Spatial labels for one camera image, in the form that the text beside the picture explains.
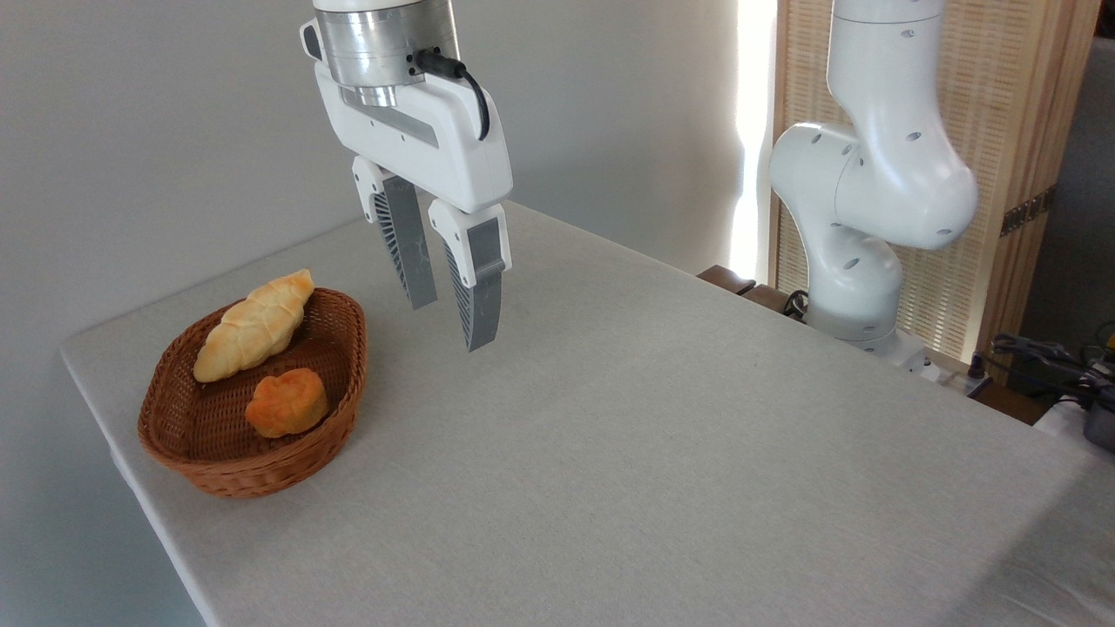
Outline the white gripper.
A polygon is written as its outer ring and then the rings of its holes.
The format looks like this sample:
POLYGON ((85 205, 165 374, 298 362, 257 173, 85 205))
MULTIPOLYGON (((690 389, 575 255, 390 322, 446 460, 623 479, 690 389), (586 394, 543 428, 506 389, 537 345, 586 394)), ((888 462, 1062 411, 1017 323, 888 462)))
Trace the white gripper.
POLYGON ((301 42, 334 135, 358 154, 352 179, 365 218, 378 226, 409 303, 436 301, 415 184, 439 197, 429 219, 449 259, 466 347, 489 345, 512 266, 497 204, 512 191, 512 171, 497 108, 489 104, 482 119, 469 83, 416 62, 419 51, 457 52, 453 20, 314 19, 302 25, 301 42))

